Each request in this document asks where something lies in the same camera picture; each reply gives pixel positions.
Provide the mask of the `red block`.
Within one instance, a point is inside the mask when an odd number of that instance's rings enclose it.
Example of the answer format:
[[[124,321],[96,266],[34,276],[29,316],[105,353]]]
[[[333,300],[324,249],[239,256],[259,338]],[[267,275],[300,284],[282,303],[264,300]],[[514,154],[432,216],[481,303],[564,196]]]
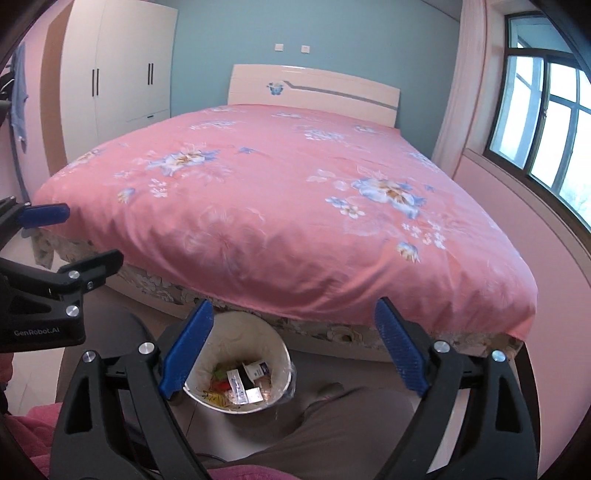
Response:
[[[231,390],[228,380],[216,381],[212,384],[212,390],[219,393],[224,393]]]

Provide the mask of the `white yogurt cup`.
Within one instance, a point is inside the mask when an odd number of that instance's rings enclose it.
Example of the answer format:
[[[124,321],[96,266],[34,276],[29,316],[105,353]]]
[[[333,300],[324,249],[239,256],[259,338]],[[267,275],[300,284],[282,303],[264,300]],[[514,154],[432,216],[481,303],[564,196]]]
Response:
[[[266,361],[254,361],[249,364],[243,364],[242,367],[245,369],[247,378],[252,382],[270,376],[270,367],[267,365]]]

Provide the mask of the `white trash bin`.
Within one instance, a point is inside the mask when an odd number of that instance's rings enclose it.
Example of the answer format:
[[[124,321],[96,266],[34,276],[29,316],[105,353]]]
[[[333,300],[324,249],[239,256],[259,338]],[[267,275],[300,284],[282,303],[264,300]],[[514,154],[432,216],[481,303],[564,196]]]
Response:
[[[266,361],[270,376],[247,378],[243,364]],[[231,390],[212,390],[228,380]],[[214,316],[213,328],[197,357],[183,391],[198,404],[223,414],[246,415],[290,401],[297,371],[280,334],[256,315],[225,312]]]

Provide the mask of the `floral bed skirt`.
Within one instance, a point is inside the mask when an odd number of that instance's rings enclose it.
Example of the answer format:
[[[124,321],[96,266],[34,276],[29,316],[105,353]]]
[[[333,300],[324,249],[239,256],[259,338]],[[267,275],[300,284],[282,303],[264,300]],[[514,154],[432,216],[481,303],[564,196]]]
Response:
[[[63,239],[43,229],[33,231],[32,251],[36,264],[47,269],[55,265],[62,266],[65,263],[81,261],[97,254],[90,242]],[[107,286],[138,303],[176,318],[181,318],[198,301],[205,298],[204,295],[187,287],[170,283],[160,276],[128,264],[107,280]],[[353,360],[389,360],[386,346],[373,324],[353,326],[317,320],[301,321],[236,306],[218,299],[214,299],[212,304],[217,313],[245,312],[256,315],[276,329],[287,347],[295,351]],[[522,341],[506,334],[436,332],[434,335],[447,341],[460,353],[480,357],[501,350],[513,360],[524,348]]]

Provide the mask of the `pink fluffy cloth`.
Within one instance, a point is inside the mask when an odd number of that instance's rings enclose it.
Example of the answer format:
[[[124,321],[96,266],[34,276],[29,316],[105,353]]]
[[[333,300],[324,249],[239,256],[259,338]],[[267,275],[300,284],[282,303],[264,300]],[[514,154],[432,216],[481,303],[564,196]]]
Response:
[[[19,446],[45,476],[49,475],[53,436],[61,403],[36,406],[26,415],[8,415],[5,423]]]

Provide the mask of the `blue hanging towel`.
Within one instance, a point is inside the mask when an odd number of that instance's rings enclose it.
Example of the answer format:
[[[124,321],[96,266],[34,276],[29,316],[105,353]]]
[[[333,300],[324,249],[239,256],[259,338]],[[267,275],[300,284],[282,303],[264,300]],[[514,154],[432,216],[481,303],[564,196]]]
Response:
[[[21,42],[14,51],[10,72],[13,77],[11,94],[11,126],[23,151],[27,150],[25,107],[29,98],[26,84],[26,44]]]

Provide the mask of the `white wardrobe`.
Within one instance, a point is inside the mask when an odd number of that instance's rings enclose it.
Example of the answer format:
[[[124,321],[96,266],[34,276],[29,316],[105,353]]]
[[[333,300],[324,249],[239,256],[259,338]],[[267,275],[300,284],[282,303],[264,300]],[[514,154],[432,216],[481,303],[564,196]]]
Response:
[[[171,116],[177,16],[149,1],[72,3],[60,66],[67,162]]]

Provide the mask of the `pink floral bed quilt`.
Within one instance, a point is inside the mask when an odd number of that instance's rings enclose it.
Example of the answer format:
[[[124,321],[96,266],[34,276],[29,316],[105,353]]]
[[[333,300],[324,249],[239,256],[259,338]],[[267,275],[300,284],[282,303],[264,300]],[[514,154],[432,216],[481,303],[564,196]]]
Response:
[[[528,335],[535,279],[489,214],[394,128],[263,105],[182,114],[50,177],[53,233],[167,283],[294,320],[367,325],[387,297],[442,333]]]

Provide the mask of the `pink wooden headboard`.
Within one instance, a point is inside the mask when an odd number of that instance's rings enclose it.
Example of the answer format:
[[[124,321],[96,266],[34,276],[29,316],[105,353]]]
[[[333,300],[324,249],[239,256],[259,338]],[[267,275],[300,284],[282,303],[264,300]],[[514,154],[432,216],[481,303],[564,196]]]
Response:
[[[401,90],[376,81],[321,69],[235,64],[229,105],[272,105],[328,112],[394,127]]]

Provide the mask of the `pink curtain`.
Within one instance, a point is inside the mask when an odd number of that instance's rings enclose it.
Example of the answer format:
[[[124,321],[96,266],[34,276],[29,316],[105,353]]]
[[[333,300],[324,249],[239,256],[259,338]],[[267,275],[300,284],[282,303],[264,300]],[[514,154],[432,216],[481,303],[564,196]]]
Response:
[[[487,8],[483,0],[464,1],[450,96],[432,161],[453,178],[467,145],[485,64]]]

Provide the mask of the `window with dark frame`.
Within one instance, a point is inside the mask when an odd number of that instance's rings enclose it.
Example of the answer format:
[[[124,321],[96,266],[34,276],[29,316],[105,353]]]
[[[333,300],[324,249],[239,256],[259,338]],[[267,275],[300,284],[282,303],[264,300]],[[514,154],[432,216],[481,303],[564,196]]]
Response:
[[[542,14],[504,19],[503,80],[485,155],[590,228],[590,81]]]

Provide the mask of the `white wall sockets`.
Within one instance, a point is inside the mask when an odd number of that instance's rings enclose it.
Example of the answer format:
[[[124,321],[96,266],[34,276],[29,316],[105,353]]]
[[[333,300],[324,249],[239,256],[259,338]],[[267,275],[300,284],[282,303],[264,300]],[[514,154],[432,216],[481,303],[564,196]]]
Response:
[[[310,54],[311,53],[311,46],[310,45],[301,45],[301,46],[294,46],[294,45],[286,45],[283,43],[276,43],[274,44],[273,50],[276,52],[284,52],[284,51],[298,51],[301,54]]]

